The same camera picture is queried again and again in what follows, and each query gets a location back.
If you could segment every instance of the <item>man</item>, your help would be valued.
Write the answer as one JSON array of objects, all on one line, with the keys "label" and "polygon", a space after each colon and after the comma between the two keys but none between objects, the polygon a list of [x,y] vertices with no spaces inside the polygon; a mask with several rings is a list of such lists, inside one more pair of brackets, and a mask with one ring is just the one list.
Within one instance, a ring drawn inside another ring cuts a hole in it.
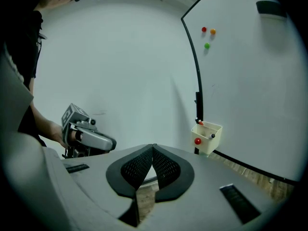
[{"label": "man", "polygon": [[[36,77],[37,62],[41,47],[41,29],[43,9],[54,8],[72,0],[6,0],[4,17],[6,27],[4,41],[8,52],[12,56],[19,73],[24,77],[24,85],[33,93],[34,79]],[[66,147],[62,140],[62,128],[58,124],[46,119],[31,103],[19,127],[19,132],[29,134],[36,138],[42,146],[46,144],[39,135],[60,143]],[[70,134],[70,141],[75,140],[75,133]]]}]

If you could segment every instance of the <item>floor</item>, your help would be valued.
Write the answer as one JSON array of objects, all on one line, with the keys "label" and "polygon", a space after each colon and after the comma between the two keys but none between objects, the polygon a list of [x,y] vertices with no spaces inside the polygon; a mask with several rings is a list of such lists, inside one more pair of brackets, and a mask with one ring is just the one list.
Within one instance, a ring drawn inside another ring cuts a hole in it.
[{"label": "floor", "polygon": [[[212,160],[221,161],[222,163],[228,165],[233,170],[238,172],[239,174],[245,176],[250,181],[254,182],[259,187],[263,188],[266,193],[273,199],[274,202],[278,203],[286,198],[288,198],[293,190],[293,186],[283,183],[278,180],[272,181],[267,176],[261,175],[247,169],[243,166],[240,166],[228,159],[225,159],[215,153],[212,153],[209,158]],[[154,206],[155,192],[159,190],[157,181],[152,184],[146,185],[144,187],[140,187],[137,190],[137,202],[139,209],[139,217],[140,221],[144,220],[146,216],[151,212]]]}]

